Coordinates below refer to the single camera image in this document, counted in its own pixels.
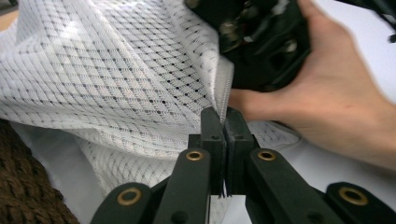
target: white mesh fabric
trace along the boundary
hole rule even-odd
[[[20,1],[0,33],[0,118],[78,136],[104,193],[152,186],[200,131],[203,108],[225,117],[233,65],[218,48],[181,0]],[[299,140],[253,130],[265,147]]]

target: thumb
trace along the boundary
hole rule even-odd
[[[274,92],[232,89],[228,105],[239,110],[246,120],[278,120]]]
[[[315,6],[312,0],[299,0],[298,5],[308,21],[311,21],[315,17],[325,17],[323,12]]]

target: black metal bracket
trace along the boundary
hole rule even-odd
[[[222,126],[213,108],[201,114],[201,134],[191,134],[173,173],[153,188],[117,187],[96,211],[92,224],[204,224],[210,195],[246,195],[252,223],[385,224],[396,213],[367,190],[331,184],[310,187],[283,156],[260,148],[242,115],[229,108]]]

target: human hand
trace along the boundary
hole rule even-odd
[[[247,120],[281,121],[312,143],[396,170],[396,109],[377,90],[348,32],[310,0],[300,0],[312,52],[289,86],[232,90]]]

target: brown knit fabric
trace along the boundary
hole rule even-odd
[[[78,223],[7,121],[0,120],[0,223]]]

